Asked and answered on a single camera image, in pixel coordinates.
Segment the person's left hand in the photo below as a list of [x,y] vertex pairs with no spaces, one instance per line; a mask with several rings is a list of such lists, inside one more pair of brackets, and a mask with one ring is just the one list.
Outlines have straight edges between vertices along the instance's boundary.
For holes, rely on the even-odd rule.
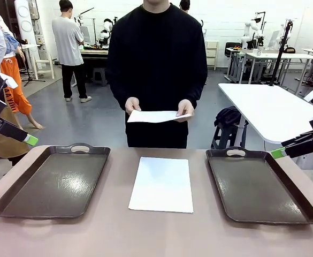
[[177,117],[181,117],[179,119],[176,119],[177,122],[187,122],[189,121],[194,115],[194,107],[192,103],[184,99],[179,102],[178,104],[178,111],[177,111]]

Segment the person's right hand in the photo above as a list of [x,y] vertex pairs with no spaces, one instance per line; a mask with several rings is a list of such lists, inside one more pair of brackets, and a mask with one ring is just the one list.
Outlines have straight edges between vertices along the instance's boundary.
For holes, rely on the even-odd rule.
[[134,110],[141,111],[139,100],[136,97],[129,97],[125,103],[125,110],[130,115]]

